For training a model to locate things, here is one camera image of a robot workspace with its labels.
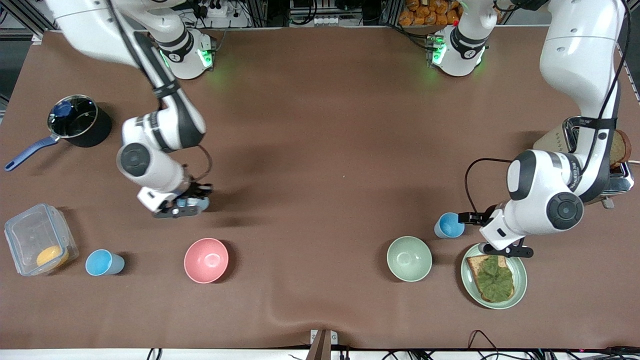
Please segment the green leaf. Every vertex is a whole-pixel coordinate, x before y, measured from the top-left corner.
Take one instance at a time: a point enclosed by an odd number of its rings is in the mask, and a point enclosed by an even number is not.
[[[495,268],[490,259],[484,261],[483,269],[478,273],[478,290],[491,302],[506,301],[513,289],[513,274],[508,268],[497,266],[497,256],[495,256]]]
[[[495,275],[498,272],[498,256],[490,255],[482,262],[482,270],[487,274]]]

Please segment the brown tabletop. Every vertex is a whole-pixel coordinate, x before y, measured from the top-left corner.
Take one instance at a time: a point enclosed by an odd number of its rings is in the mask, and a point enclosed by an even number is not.
[[[177,220],[153,219],[115,166],[122,122],[154,110],[148,83],[46,34],[0,127],[0,160],[46,136],[49,109],[70,94],[102,103],[115,125],[97,147],[61,143],[1,172],[0,221],[46,202],[64,212],[80,256],[23,277],[0,246],[0,347],[282,347],[317,328],[366,348],[465,347],[474,329],[499,347],[639,344],[638,191],[614,210],[587,207],[567,233],[528,238],[527,293],[505,311],[477,305],[461,285],[477,228],[433,234],[440,214],[470,210],[471,161],[513,158],[578,115],[539,73],[545,32],[496,29],[479,68],[450,78],[391,29],[230,31],[216,69],[182,82],[207,122],[205,180],[216,191],[212,211]],[[635,142],[639,107],[624,73],[621,84],[618,127]],[[194,173],[205,167],[198,149],[172,156]],[[507,198],[505,174],[500,163],[474,168],[480,208]],[[386,266],[402,235],[433,252],[422,281],[399,282]],[[182,260],[204,237],[224,241],[231,266],[199,285]],[[99,248],[125,253],[123,275],[85,272]]]

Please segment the pink bowl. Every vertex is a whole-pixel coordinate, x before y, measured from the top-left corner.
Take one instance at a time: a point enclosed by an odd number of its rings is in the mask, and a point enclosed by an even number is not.
[[[212,238],[194,242],[184,255],[184,271],[198,284],[218,280],[228,265],[227,248],[219,240]]]

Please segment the green bowl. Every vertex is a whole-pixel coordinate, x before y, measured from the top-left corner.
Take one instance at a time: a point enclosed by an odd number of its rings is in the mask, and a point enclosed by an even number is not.
[[[433,259],[429,247],[418,238],[403,236],[387,250],[389,270],[402,281],[420,281],[431,270]]]
[[[471,272],[471,268],[469,268],[469,264],[467,263],[467,258],[478,255],[484,254],[480,252],[478,245],[476,244],[467,251],[465,257],[462,259],[462,265],[460,266],[462,284],[465,286],[465,289],[467,289],[469,295],[471,295],[478,304],[496,310],[509,309],[519,303],[524,297],[524,293],[527,291],[527,271],[524,268],[522,260],[520,258],[507,258],[507,267],[511,270],[511,273],[513,273],[513,287],[515,289],[513,296],[507,301],[488,302],[482,298],[482,295],[476,286],[476,282],[474,281],[474,274]]]

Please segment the clear food container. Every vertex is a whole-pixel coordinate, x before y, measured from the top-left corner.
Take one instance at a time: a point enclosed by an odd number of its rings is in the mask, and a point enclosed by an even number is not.
[[[15,269],[23,276],[44,274],[78,257],[64,215],[38,204],[4,224]]]

